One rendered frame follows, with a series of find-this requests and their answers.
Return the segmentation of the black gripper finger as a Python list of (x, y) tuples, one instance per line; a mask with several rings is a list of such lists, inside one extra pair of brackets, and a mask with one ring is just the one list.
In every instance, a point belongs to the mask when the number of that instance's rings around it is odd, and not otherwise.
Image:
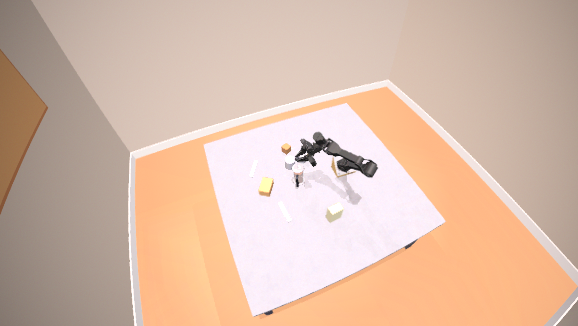
[(297, 160), (297, 162), (301, 162), (301, 161), (309, 161), (306, 154)]
[(299, 157), (299, 156), (301, 156), (301, 155), (303, 155), (303, 154), (306, 154), (306, 153), (307, 153), (307, 152), (303, 149), (303, 147), (302, 147), (302, 145), (301, 145), (301, 149), (300, 149), (300, 151), (296, 154), (295, 157)]

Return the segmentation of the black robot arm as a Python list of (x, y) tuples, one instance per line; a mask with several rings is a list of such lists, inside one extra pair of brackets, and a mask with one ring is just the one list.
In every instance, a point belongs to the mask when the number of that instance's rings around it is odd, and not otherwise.
[[(336, 161), (336, 166), (338, 170), (347, 173), (348, 170), (354, 169), (356, 171), (360, 171), (361, 174), (366, 176), (368, 179), (374, 177), (375, 173), (379, 169), (378, 164), (376, 164), (371, 159), (365, 159), (360, 155), (356, 155), (351, 153), (347, 150), (342, 149), (335, 141), (333, 141), (330, 137), (326, 139), (324, 135), (317, 131), (313, 134), (314, 141), (318, 144), (319, 148), (323, 150), (328, 155), (333, 156), (340, 156), (342, 159)], [(332, 142), (330, 142), (332, 141)], [(305, 141), (302, 143), (303, 149), (307, 150), (309, 154), (315, 151), (315, 148), (312, 143), (309, 141)], [(325, 150), (325, 148), (327, 148)], [(368, 160), (369, 162), (363, 164), (364, 160)], [(339, 171), (340, 171), (339, 170)]]

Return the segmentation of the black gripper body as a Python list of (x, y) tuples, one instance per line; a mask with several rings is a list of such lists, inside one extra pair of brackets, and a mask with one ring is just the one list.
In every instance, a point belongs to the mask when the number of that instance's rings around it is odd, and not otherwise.
[[(300, 139), (300, 141), (301, 141), (301, 143), (304, 143), (306, 140), (305, 140), (305, 138), (302, 138), (302, 139)], [(315, 166), (317, 165), (317, 162), (316, 162), (316, 160), (313, 158), (313, 156), (314, 156), (314, 154), (316, 154), (316, 153), (318, 153), (318, 152), (320, 153), (321, 149), (319, 148), (319, 146), (318, 146), (318, 144), (317, 144), (316, 142), (313, 142), (313, 146), (316, 147), (316, 148), (315, 148), (315, 151), (314, 151), (313, 153), (311, 153), (311, 154), (309, 154), (309, 152), (307, 152), (307, 154), (308, 154), (308, 155), (307, 155), (307, 158), (308, 158), (310, 164), (311, 164), (313, 167), (315, 167)]]

